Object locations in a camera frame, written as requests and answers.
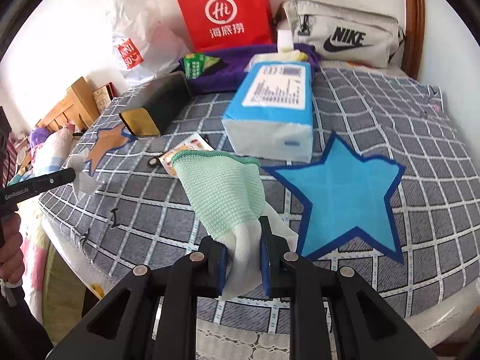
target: star patch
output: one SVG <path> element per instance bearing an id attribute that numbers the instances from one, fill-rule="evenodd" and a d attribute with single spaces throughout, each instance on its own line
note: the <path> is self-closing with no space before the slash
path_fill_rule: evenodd
<path id="1" fill-rule="evenodd" d="M 390 198 L 405 167 L 363 157 L 332 132 L 320 160 L 262 167 L 303 204 L 297 254 L 315 260 L 354 237 L 404 263 Z"/>
<path id="2" fill-rule="evenodd" d="M 90 149 L 85 163 L 90 162 L 90 176 L 96 171 L 98 164 L 107 152 L 121 149 L 137 138 L 131 135 L 123 123 L 113 128 L 100 128 L 97 131 L 97 140 Z"/>

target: hand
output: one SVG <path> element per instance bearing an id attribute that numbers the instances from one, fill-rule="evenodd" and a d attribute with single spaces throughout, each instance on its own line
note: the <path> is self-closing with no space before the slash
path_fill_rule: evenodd
<path id="1" fill-rule="evenodd" d="M 2 218 L 1 221 L 5 245 L 0 247 L 0 278 L 15 284 L 20 281 L 25 271 L 23 253 L 20 250 L 22 245 L 22 235 L 19 232 L 20 216 L 12 214 Z"/>

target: dark blue border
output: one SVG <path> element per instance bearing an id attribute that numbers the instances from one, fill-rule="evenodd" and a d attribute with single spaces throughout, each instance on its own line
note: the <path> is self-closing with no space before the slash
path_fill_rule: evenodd
<path id="1" fill-rule="evenodd" d="M 118 125 L 116 125 L 116 126 L 114 126 L 114 127 L 112 127 L 112 128 L 99 128 L 99 129 L 97 130 L 97 139 L 95 140 L 95 143 L 94 143 L 94 145 L 92 146 L 92 149 L 93 149 L 93 147 L 95 147 L 95 145 L 96 145 L 97 142 L 98 142 L 98 139 L 100 138 L 100 137 L 98 136 L 98 133 L 99 133 L 100 131 L 113 130 L 114 128 L 117 128 L 117 127 L 118 127 L 119 125 L 121 125 L 121 124 L 123 124 L 123 122 L 122 122 L 122 123 L 119 123 Z M 112 147 L 111 149 L 108 149 L 107 151 L 105 151 L 104 154 L 103 154 L 103 156 L 101 156 L 100 159 L 98 160 L 98 163 L 100 163 L 100 161 L 102 161 L 103 157 L 105 157 L 105 155 L 106 155 L 108 152 L 111 152 L 112 150 L 121 149 L 122 147 L 124 147 L 124 146 L 128 145 L 129 143 L 132 143 L 132 142 L 134 142 L 134 141 L 136 141 L 136 140 L 138 139 L 138 138 L 135 137 L 134 135 L 131 135 L 129 132 L 126 132 L 126 131 L 125 131 L 125 128 L 126 128 L 126 127 L 123 126 L 123 128 L 121 129 L 121 134 L 122 134 L 125 138 L 128 138 L 129 140 L 126 141 L 123 145 L 121 145 L 121 146 L 119 146 L 119 147 Z M 89 166 L 88 166 L 88 174 L 93 177 L 93 173 L 95 173 L 95 171 L 92 172 L 92 160 L 87 160 L 87 161 L 85 161 L 85 164 L 89 164 Z"/>
<path id="2" fill-rule="evenodd" d="M 392 230 L 392 235 L 393 235 L 393 241 L 395 245 L 395 251 L 388 249 L 384 245 L 382 245 L 380 242 L 376 241 L 373 239 L 368 233 L 366 233 L 362 228 L 356 226 L 349 230 L 348 232 L 342 234 L 340 237 L 337 239 L 333 240 L 332 242 L 324 245 L 320 249 L 316 250 L 315 252 L 309 254 L 306 256 L 309 260 L 316 260 L 319 257 L 324 256 L 325 254 L 331 252 L 333 249 L 338 248 L 342 245 L 344 245 L 346 242 L 351 240 L 354 237 L 360 237 L 363 239 L 365 242 L 367 242 L 370 246 L 375 248 L 376 250 L 380 251 L 383 253 L 385 256 L 390 257 L 391 259 L 401 263 L 405 264 L 403 260 L 403 255 L 402 255 L 402 248 L 400 247 L 400 238 L 398 237 L 398 231 L 397 231 L 397 226 L 395 225 L 395 219 L 393 216 L 393 211 L 392 207 L 390 205 L 390 198 L 393 196 L 395 193 L 395 190 L 397 189 L 398 185 L 400 184 L 400 181 L 402 180 L 403 173 L 405 172 L 405 167 L 402 164 L 399 164 L 397 161 L 391 160 L 390 158 L 387 158 L 383 155 L 373 155 L 371 157 L 363 157 L 356 153 L 340 136 L 332 131 L 330 138 L 328 139 L 328 142 L 325 145 L 325 150 L 322 153 L 322 157 L 320 157 L 318 162 L 314 163 L 309 163 L 306 165 L 293 165 L 293 166 L 263 166 L 262 169 L 270 173 L 273 177 L 275 177 L 280 183 L 282 183 L 286 188 L 288 188 L 294 195 L 295 197 L 300 201 L 300 203 L 303 204 L 303 214 L 302 214 L 302 219 L 300 222 L 300 227 L 298 229 L 298 244 L 297 244 L 297 253 L 302 254 L 303 246 L 305 244 L 305 238 L 307 237 L 307 230 L 308 230 L 308 225 L 310 222 L 310 215 L 311 215 L 311 210 L 313 207 L 313 204 L 308 198 L 293 184 L 291 184 L 289 181 L 287 181 L 281 174 L 277 172 L 279 169 L 302 169 L 306 167 L 315 167 L 317 165 L 324 164 L 328 158 L 328 154 L 330 153 L 330 150 L 332 149 L 333 143 L 335 139 L 338 139 L 349 151 L 350 153 L 357 158 L 359 161 L 362 162 L 368 162 L 373 159 L 381 159 L 383 161 L 387 161 L 389 164 L 394 164 L 398 166 L 398 173 L 395 179 L 393 180 L 392 184 L 390 185 L 390 188 L 388 188 L 388 191 L 385 193 L 385 196 L 383 197 L 383 201 L 385 202 L 385 209 L 387 211 L 388 215 L 388 220 L 390 221 L 390 228 Z"/>

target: green hem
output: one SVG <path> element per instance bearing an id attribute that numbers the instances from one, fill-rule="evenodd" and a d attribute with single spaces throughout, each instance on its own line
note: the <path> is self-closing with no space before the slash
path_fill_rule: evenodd
<path id="1" fill-rule="evenodd" d="M 196 155 L 198 157 L 229 157 L 232 160 L 238 161 L 241 164 L 247 165 L 247 164 L 254 164 L 258 167 L 260 167 L 260 161 L 256 159 L 255 157 L 237 157 L 234 156 L 230 153 L 226 153 L 224 151 L 200 151 L 200 150 L 182 150 L 176 153 L 172 159 L 171 159 L 171 164 L 173 167 L 175 167 L 175 163 L 179 161 L 181 158 L 186 157 L 188 155 Z"/>

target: orange star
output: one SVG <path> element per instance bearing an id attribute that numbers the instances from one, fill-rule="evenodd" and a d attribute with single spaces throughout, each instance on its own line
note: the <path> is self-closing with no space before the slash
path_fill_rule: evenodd
<path id="1" fill-rule="evenodd" d="M 90 161 L 90 175 L 96 171 L 100 160 L 107 152 L 118 150 L 126 144 L 133 142 L 136 138 L 129 132 L 124 131 L 125 125 L 120 123 L 114 128 L 100 128 L 97 131 L 97 141 L 90 149 L 87 161 Z"/>

